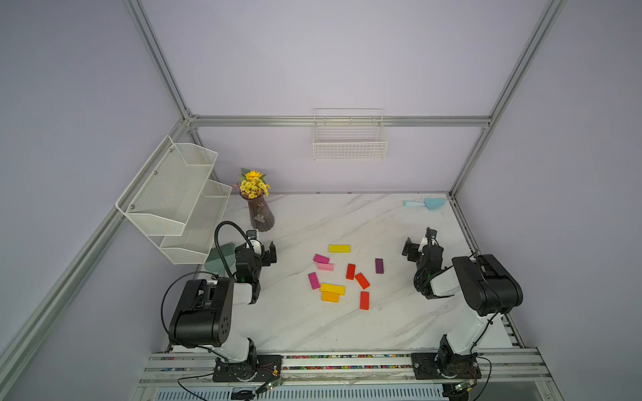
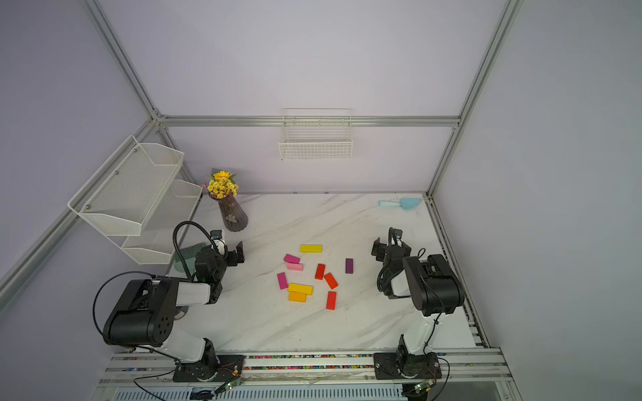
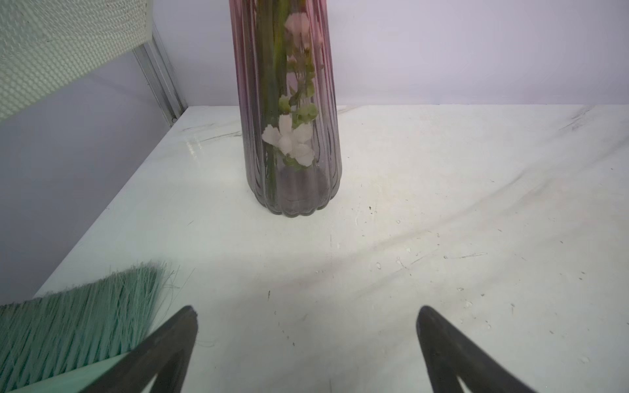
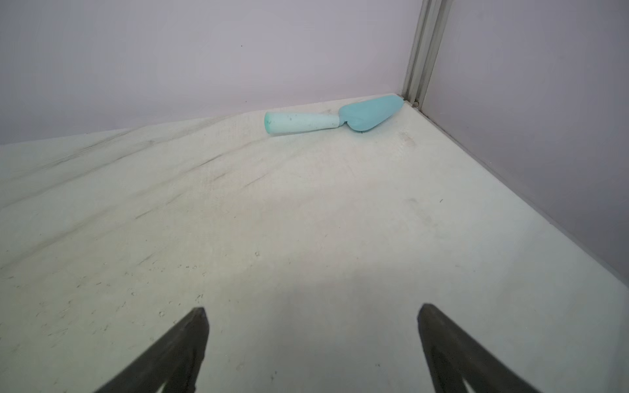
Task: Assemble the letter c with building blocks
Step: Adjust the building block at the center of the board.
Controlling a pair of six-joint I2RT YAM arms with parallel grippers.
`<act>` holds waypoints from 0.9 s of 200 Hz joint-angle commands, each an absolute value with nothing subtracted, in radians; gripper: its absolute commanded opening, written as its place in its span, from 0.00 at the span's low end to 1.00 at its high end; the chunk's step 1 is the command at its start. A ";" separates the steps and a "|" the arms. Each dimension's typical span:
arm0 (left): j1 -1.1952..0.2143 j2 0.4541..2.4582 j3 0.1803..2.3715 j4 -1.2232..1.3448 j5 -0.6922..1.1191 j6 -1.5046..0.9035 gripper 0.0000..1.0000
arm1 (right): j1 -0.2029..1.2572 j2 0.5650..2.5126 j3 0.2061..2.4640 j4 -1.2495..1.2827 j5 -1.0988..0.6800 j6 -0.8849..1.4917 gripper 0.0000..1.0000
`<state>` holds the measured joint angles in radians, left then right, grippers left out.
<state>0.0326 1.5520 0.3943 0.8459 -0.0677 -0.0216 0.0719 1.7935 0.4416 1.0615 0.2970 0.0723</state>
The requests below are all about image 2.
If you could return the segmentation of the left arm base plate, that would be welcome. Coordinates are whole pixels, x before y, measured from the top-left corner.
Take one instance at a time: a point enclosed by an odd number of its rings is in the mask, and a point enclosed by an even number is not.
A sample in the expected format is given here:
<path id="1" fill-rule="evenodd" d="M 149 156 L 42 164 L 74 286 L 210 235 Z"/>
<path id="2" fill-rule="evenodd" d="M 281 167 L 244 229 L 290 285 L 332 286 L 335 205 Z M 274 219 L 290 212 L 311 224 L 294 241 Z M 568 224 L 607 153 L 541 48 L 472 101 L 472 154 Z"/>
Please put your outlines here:
<path id="1" fill-rule="evenodd" d="M 217 355 L 209 363 L 199 361 L 179 364 L 172 381 L 174 383 L 224 383 L 238 378 L 243 370 L 245 357 L 241 354 Z"/>

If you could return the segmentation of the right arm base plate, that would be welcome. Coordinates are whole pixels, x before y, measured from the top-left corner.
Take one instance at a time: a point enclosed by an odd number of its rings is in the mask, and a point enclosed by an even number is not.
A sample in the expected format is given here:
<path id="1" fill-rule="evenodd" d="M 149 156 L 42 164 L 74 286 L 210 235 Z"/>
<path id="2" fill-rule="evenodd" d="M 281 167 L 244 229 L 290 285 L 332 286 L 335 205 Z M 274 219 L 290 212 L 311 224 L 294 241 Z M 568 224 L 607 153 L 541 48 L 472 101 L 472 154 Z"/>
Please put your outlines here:
<path id="1" fill-rule="evenodd" d="M 399 356 L 396 353 L 375 353 L 376 379 L 441 379 L 441 364 L 435 353 Z"/>

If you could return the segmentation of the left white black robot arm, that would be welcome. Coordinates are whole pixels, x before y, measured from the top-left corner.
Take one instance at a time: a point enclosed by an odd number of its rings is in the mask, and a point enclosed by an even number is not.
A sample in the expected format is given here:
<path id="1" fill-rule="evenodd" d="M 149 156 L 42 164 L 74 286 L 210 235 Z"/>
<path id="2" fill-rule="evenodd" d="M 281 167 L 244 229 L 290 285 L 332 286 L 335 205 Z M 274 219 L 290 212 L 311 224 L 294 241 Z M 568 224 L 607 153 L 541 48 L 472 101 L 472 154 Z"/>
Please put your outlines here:
<path id="1" fill-rule="evenodd" d="M 195 227 L 209 240 L 209 244 L 197 252 L 194 267 L 189 267 L 178 246 L 177 237 L 183 227 Z M 95 328 L 111 346 L 145 349 L 172 359 L 179 368 L 219 369 L 222 363 L 212 341 L 175 328 L 174 322 L 183 309 L 218 302 L 227 269 L 245 262 L 243 244 L 240 242 L 231 249 L 215 232 L 184 221 L 175 226 L 172 245 L 186 276 L 142 272 L 143 279 L 127 283 L 102 327 L 96 314 L 92 314 Z"/>

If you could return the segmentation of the purple block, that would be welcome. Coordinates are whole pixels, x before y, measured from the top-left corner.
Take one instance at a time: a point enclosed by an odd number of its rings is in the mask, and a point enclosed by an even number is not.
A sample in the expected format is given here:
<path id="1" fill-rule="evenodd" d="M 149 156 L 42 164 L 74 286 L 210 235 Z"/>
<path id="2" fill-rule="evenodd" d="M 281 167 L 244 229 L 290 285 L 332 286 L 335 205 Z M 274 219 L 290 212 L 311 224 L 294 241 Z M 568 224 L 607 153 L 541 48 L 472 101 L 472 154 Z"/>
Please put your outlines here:
<path id="1" fill-rule="evenodd" d="M 352 258 L 347 258 L 345 260 L 345 273 L 346 274 L 354 273 L 354 260 Z"/>

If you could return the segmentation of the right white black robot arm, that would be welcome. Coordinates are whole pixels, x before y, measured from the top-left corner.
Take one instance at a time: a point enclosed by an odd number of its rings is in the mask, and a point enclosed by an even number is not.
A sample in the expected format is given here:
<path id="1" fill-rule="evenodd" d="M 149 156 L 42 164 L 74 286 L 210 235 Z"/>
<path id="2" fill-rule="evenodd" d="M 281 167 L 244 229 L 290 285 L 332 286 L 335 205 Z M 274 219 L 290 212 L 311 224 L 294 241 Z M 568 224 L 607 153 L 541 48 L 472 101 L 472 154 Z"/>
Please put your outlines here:
<path id="1" fill-rule="evenodd" d="M 429 354 L 442 321 L 466 301 L 459 278 L 443 255 L 427 255 L 424 248 L 413 255 L 400 239 L 376 239 L 371 255 L 382 263 L 377 290 L 389 299 L 411 299 L 422 316 L 416 327 L 400 336 L 398 364 Z"/>

